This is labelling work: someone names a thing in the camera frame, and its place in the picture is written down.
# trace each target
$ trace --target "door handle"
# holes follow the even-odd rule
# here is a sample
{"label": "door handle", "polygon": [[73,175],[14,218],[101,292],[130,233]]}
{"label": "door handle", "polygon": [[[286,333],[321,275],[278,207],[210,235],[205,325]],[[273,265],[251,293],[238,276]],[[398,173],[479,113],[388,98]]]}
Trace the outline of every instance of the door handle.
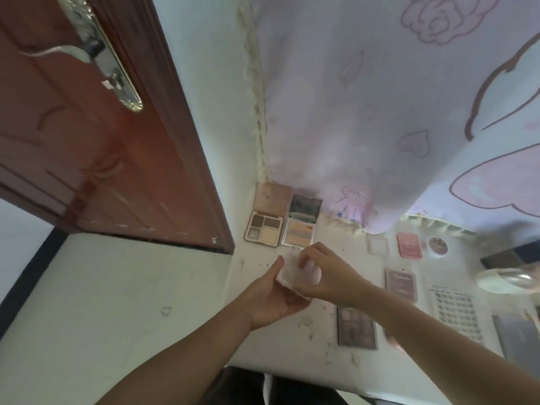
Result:
{"label": "door handle", "polygon": [[143,110],[143,101],[135,89],[111,41],[99,24],[91,5],[86,0],[58,0],[60,8],[79,35],[82,46],[58,45],[43,51],[24,51],[29,57],[43,57],[54,53],[69,54],[87,64],[95,62],[105,76],[102,84],[112,90],[120,102],[133,112]]}

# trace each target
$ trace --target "palette lid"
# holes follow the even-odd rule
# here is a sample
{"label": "palette lid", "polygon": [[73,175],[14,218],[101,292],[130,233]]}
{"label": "palette lid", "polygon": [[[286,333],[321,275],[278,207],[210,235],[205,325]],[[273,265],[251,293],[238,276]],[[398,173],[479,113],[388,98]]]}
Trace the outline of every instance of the palette lid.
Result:
{"label": "palette lid", "polygon": [[291,188],[276,183],[257,182],[253,210],[275,217],[285,217]]}
{"label": "palette lid", "polygon": [[316,223],[321,211],[322,200],[315,197],[306,197],[294,194],[289,209],[289,216],[304,220],[308,223]]}

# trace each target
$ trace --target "closed makeup palette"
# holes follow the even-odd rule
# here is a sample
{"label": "closed makeup palette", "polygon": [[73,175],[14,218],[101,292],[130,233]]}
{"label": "closed makeup palette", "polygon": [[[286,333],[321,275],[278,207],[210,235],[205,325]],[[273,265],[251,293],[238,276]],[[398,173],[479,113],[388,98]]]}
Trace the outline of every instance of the closed makeup palette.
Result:
{"label": "closed makeup palette", "polygon": [[300,248],[313,244],[321,204],[321,199],[293,195],[281,244]]}
{"label": "closed makeup palette", "polygon": [[279,184],[257,183],[245,240],[271,247],[279,245],[290,191]]}

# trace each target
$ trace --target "wooden door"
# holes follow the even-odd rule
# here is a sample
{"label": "wooden door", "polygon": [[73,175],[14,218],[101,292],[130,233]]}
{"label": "wooden door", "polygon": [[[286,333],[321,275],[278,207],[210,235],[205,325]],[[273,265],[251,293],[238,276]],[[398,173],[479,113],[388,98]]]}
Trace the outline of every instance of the wooden door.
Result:
{"label": "wooden door", "polygon": [[[144,109],[133,113],[125,108],[103,86],[104,76],[95,64],[65,54],[31,58],[21,53],[80,45],[57,0],[2,0],[4,197],[71,231],[232,251],[230,231],[152,5],[149,0],[123,0],[127,5],[117,13],[114,1],[89,2]],[[125,29],[130,20],[124,40],[116,27]],[[137,28],[148,22],[153,24],[150,31]],[[164,62],[166,71],[156,73]],[[177,88],[164,87],[166,83]]]}

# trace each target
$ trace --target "pink palette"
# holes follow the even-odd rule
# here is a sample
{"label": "pink palette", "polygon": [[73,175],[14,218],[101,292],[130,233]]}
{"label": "pink palette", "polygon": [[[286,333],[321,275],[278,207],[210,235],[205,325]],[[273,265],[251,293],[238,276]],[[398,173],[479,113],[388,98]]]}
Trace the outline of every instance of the pink palette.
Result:
{"label": "pink palette", "polygon": [[401,232],[397,233],[396,237],[402,258],[412,258],[413,260],[422,258],[422,247],[417,234]]}

